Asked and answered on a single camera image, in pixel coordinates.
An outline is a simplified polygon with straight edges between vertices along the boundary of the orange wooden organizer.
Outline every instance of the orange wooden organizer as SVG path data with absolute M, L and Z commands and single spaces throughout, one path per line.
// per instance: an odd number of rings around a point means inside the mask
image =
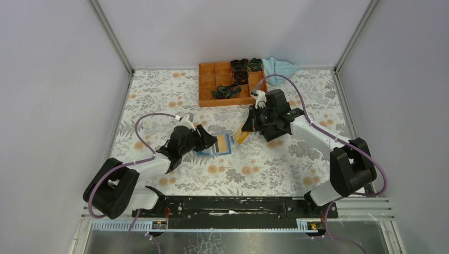
M 240 85 L 241 92 L 236 98 L 216 99 L 212 97 L 211 91 L 215 91 L 220 84 L 228 86 L 235 82 L 231 62 L 211 62 L 200 64 L 200 107 L 216 107 L 230 105 L 254 104 L 256 100 L 250 96 L 250 92 L 256 87 L 257 83 L 265 77 L 263 71 L 248 72 L 248 84 Z M 267 92 L 266 82 L 263 82 L 259 88 Z

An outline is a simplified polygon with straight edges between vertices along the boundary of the light blue cloth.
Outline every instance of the light blue cloth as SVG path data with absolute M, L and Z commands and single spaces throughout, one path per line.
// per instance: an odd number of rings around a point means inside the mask
M 274 59 L 274 57 L 270 58 L 269 60 L 262 59 L 262 63 L 264 64 L 264 71 L 266 76 L 270 74 L 280 74 L 284 75 L 287 78 L 290 78 L 298 70 L 297 65 L 293 65 L 285 61 L 277 61 L 276 59 Z M 285 82 L 285 79 L 281 77 L 270 77 L 267 78 L 266 81 L 272 86 L 279 86 L 280 84 Z

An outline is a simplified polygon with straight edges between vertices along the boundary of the floral tablecloth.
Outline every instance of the floral tablecloth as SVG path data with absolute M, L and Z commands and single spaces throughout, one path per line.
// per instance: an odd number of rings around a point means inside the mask
M 298 70 L 291 79 L 302 92 L 312 119 L 349 136 L 330 70 Z M 293 87 L 280 88 L 292 107 L 301 107 Z M 197 70 L 138 70 L 134 75 L 112 156 L 127 162 L 151 152 L 137 139 L 134 124 L 143 114 L 191 112 L 211 134 L 234 134 L 247 118 L 248 105 L 199 107 Z M 154 148 L 169 138 L 176 121 L 166 116 L 143 120 L 141 136 Z M 329 163 L 303 140 L 284 135 L 266 142 L 251 134 L 232 154 L 197 157 L 193 152 L 173 172 L 142 180 L 166 195 L 302 196 L 329 179 Z

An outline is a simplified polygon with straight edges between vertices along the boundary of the white wall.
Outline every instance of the white wall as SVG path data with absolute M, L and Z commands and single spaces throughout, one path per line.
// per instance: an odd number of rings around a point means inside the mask
M 0 253 L 67 253 L 127 78 L 86 0 L 0 1 Z
M 407 253 L 449 250 L 449 2 L 380 1 L 341 71 Z
M 135 68 L 270 57 L 334 66 L 370 0 L 100 0 Z

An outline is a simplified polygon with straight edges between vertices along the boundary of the glass panel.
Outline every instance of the glass panel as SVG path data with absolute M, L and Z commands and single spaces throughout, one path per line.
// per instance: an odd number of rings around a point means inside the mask
M 377 222 L 329 222 L 331 233 L 360 243 L 368 253 L 388 253 Z M 126 232 L 92 231 L 85 253 L 123 253 Z M 344 253 L 330 239 L 309 239 L 303 233 L 180 233 L 157 237 L 162 253 Z M 337 242 L 349 253 L 362 253 L 347 242 Z M 131 232 L 128 254 L 158 253 L 142 232 Z

